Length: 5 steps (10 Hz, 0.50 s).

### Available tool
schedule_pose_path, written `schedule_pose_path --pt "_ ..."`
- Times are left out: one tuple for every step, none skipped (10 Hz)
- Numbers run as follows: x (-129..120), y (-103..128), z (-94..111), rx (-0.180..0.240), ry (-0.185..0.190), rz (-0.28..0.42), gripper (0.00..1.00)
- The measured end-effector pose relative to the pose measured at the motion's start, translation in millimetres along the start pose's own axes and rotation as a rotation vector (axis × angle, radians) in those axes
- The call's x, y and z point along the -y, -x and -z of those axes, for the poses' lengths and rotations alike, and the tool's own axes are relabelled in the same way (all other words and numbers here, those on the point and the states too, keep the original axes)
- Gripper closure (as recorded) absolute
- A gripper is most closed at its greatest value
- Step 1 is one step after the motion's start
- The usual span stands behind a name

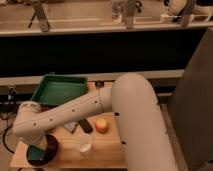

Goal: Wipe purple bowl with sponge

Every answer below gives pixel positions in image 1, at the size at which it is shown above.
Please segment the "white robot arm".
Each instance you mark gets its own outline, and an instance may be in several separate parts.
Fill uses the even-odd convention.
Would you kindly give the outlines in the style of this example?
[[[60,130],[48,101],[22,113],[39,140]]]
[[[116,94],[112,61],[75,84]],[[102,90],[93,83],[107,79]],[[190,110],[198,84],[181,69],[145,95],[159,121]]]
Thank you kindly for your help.
[[[127,73],[103,87],[43,112],[23,102],[13,125],[22,142],[39,146],[45,132],[67,122],[112,112],[128,171],[178,171],[155,91],[140,74]]]

